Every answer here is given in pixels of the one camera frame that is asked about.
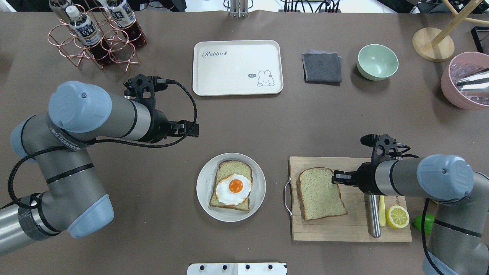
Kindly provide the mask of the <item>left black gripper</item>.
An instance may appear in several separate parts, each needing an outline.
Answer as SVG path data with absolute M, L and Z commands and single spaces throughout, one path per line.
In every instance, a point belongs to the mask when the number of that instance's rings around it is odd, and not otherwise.
M 184 135 L 199 137 L 199 124 L 187 121 L 169 121 L 166 115 L 158 110 L 151 113 L 151 143 L 157 143 L 168 136 L 183 137 Z

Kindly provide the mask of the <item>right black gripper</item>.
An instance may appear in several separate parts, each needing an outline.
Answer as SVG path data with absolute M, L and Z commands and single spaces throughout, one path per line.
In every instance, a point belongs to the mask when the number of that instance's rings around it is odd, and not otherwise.
M 335 170 L 332 183 L 358 187 L 365 194 L 379 194 L 379 188 L 374 180 L 374 167 L 370 162 L 362 163 L 356 171 Z

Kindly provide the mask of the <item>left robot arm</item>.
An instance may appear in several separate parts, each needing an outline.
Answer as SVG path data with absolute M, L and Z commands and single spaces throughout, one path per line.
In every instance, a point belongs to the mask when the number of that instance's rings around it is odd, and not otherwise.
M 198 136 L 197 106 L 190 92 L 174 80 L 149 77 L 142 84 L 128 81 L 124 96 L 101 87 L 68 81 L 57 88 L 45 113 L 31 116 L 11 133 L 13 150 L 21 159 L 7 181 L 11 199 L 1 208 L 1 255 L 43 241 L 66 230 L 82 238 L 110 223 L 114 210 L 87 148 L 113 142 L 160 148 L 167 136 Z M 155 107 L 154 93 L 177 85 L 188 95 L 192 121 L 168 121 Z M 28 160 L 38 164 L 48 190 L 19 198 L 13 181 Z

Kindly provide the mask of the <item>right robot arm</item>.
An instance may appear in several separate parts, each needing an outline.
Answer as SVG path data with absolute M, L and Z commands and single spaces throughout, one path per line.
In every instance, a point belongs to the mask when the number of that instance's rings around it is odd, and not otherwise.
M 487 275 L 488 245 L 481 240 L 488 216 L 488 176 L 457 155 L 384 158 L 356 171 L 336 170 L 332 183 L 365 194 L 421 197 L 438 202 L 428 240 L 423 240 L 427 275 Z

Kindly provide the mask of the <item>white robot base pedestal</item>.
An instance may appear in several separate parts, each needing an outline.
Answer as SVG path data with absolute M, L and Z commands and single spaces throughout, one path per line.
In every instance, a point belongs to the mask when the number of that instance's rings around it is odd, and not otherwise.
M 287 275 L 286 263 L 242 262 L 242 263 L 194 263 L 187 275 Z

